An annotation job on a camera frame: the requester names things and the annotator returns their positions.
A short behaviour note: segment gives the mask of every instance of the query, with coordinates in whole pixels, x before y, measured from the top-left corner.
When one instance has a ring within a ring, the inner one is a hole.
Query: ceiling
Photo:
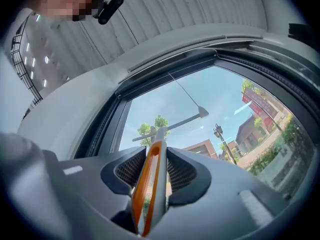
[[[71,22],[43,17],[39,22],[64,74],[71,79],[110,64],[129,50],[165,33],[220,23],[266,30],[262,1],[124,0],[106,25],[100,25],[93,18]]]

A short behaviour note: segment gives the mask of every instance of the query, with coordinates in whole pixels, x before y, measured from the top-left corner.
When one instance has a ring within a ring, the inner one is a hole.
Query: lamp post
[[[224,132],[222,131],[221,126],[219,126],[218,124],[215,124],[215,128],[214,128],[213,130],[214,130],[214,135],[215,135],[217,138],[219,138],[219,139],[222,141],[222,143],[224,144],[225,149],[226,149],[226,152],[228,153],[229,158],[231,159],[231,161],[232,161],[235,165],[237,165],[237,162],[236,162],[234,156],[232,155],[232,152],[231,152],[230,148],[228,147],[227,143],[225,142],[224,137],[222,137],[222,134],[223,134]]]

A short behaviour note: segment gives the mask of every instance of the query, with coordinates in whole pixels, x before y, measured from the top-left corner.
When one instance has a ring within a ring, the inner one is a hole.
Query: sky
[[[209,115],[173,129],[166,139],[167,146],[183,149],[210,139],[217,155],[221,154],[221,140],[214,135],[215,125],[222,127],[223,137],[229,143],[253,113],[242,101],[244,78],[213,66],[177,81]],[[140,146],[140,141],[132,142],[139,137],[137,129],[143,123],[154,125],[158,115],[166,118],[170,126],[196,114],[197,105],[175,81],[149,91],[132,101],[119,150]]]

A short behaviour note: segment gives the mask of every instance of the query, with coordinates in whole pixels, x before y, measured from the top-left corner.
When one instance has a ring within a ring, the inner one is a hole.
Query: brick building
[[[235,141],[242,153],[247,153],[258,146],[258,139],[263,137],[262,133],[255,128],[256,117],[252,115],[247,121],[239,126]]]
[[[217,152],[214,146],[212,145],[210,139],[207,139],[203,142],[197,143],[192,146],[185,147],[183,148],[183,150],[191,151],[200,155],[204,155],[219,160]]]

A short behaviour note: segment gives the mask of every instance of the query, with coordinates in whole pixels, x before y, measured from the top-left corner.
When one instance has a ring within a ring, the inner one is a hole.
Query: tree
[[[260,88],[258,88],[253,82],[244,79],[243,80],[243,84],[242,84],[242,92],[245,93],[246,88],[250,88],[252,89],[256,94],[261,95],[262,94],[262,90]]]
[[[239,156],[238,151],[235,147],[233,149],[231,149],[231,153],[232,153],[233,157]]]
[[[254,120],[254,127],[255,128],[259,128],[259,127],[262,127],[262,119],[261,117],[258,117]]]
[[[222,151],[226,152],[226,146],[225,146],[223,143],[221,143],[220,149],[221,149]]]
[[[168,127],[168,121],[161,117],[161,115],[158,115],[156,117],[156,119],[154,120],[154,130],[153,132],[156,132],[160,127]],[[140,136],[145,136],[145,135],[148,135],[151,133],[151,130],[152,130],[152,126],[150,126],[149,124],[147,123],[143,123],[141,124],[140,128],[137,129],[138,133]],[[167,139],[168,135],[170,134],[170,131],[167,131],[164,135],[164,140]],[[153,142],[153,138],[152,137],[149,137],[149,138],[144,138],[140,141],[140,145],[141,146],[147,146],[147,147],[150,147],[151,144]]]
[[[267,134],[266,131],[262,127],[261,117],[258,117],[254,120],[254,127],[257,128],[263,136]]]
[[[225,161],[228,161],[228,162],[230,162],[230,158],[229,158],[229,156],[226,154],[226,155],[224,155],[224,159],[225,159]]]
[[[293,156],[302,160],[304,169],[306,169],[313,157],[313,145],[296,118],[290,114],[286,121],[287,124],[281,134],[282,139],[293,150]]]

